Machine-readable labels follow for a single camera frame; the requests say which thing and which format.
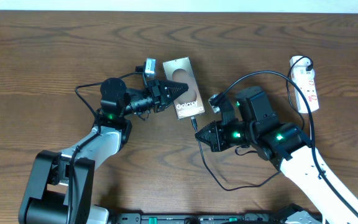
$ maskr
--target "white power adapter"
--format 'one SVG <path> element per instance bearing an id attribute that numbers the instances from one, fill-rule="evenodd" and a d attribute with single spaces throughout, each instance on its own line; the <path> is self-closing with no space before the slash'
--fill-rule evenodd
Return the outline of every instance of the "white power adapter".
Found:
<path id="1" fill-rule="evenodd" d="M 294 56 L 290 60 L 290 66 L 292 66 L 302 56 Z M 291 79 L 295 82 L 303 95 L 306 97 L 311 112 L 316 111 L 318 106 L 316 86 L 314 85 L 314 69 L 306 71 L 311 61 L 308 58 L 303 58 L 295 64 L 291 71 Z M 299 113 L 308 113 L 305 102 L 302 100 L 302 96 L 295 89 L 296 106 L 298 107 Z"/>

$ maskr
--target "wooden table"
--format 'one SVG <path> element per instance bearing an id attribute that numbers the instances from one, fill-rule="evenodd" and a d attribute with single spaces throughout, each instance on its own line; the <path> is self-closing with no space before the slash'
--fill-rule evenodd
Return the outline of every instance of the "wooden table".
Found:
<path id="1" fill-rule="evenodd" d="M 132 72 L 146 57 L 157 59 L 157 78 L 164 78 L 162 62 L 189 56 L 206 103 L 246 73 L 287 73 L 296 54 L 315 64 L 317 147 L 358 197 L 358 15 L 0 11 L 0 223 L 17 223 L 37 153 L 89 133 L 93 118 L 76 85 Z M 139 77 L 125 82 L 142 88 Z M 277 77 L 251 78 L 230 96 L 252 85 L 263 86 L 282 121 L 300 123 Z M 100 106 L 97 87 L 82 93 Z M 199 127 L 219 118 L 206 106 Z M 293 202 L 316 211 L 283 175 L 259 189 L 221 190 L 202 164 L 190 120 L 177 120 L 173 108 L 131 121 L 129 142 L 95 173 L 93 203 L 145 213 L 236 213 Z M 228 187 L 275 172 L 256 155 L 205 151 Z"/>

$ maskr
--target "white backdrop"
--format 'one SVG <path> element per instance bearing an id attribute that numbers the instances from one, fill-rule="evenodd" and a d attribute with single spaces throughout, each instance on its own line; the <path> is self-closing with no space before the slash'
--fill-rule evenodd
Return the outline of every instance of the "white backdrop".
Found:
<path id="1" fill-rule="evenodd" d="M 0 9 L 358 13 L 358 0 L 0 0 Z"/>

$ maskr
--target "green led indicator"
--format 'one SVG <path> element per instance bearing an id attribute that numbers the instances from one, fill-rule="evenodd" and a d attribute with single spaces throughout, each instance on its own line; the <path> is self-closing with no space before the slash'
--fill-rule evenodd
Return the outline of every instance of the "green led indicator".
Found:
<path id="1" fill-rule="evenodd" d="M 276 138 L 277 138 L 277 140 L 281 140 L 281 139 L 283 139 L 284 137 L 283 137 L 281 134 L 278 134 L 278 135 L 276 136 Z"/>
<path id="2" fill-rule="evenodd" d="M 233 137 L 235 137 L 235 138 L 240 138 L 240 137 L 241 137 L 241 134 L 238 133 L 238 132 L 234 132 L 234 133 L 233 133 Z"/>

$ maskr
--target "wood grain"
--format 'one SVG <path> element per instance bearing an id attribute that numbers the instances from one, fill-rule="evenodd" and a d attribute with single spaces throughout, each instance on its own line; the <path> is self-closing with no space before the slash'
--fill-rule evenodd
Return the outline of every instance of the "wood grain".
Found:
<path id="1" fill-rule="evenodd" d="M 17 223 L 37 153 L 59 151 L 89 132 L 91 113 L 76 85 L 132 72 L 146 57 L 158 60 L 157 77 L 164 78 L 161 62 L 189 56 L 206 100 L 246 73 L 286 73 L 296 54 L 315 64 L 317 147 L 358 197 L 358 15 L 0 11 L 0 223 Z M 126 83 L 142 87 L 138 78 Z M 251 78 L 231 94 L 252 85 L 263 86 L 283 121 L 300 121 L 277 77 Z M 83 93 L 99 106 L 98 88 Z M 214 119 L 207 108 L 198 124 Z M 222 191 L 202 165 L 190 121 L 176 120 L 173 108 L 131 120 L 127 145 L 95 173 L 93 203 L 146 213 L 236 213 L 293 202 L 316 211 L 283 175 L 259 189 Z M 205 154 L 226 186 L 275 172 L 255 155 Z"/>

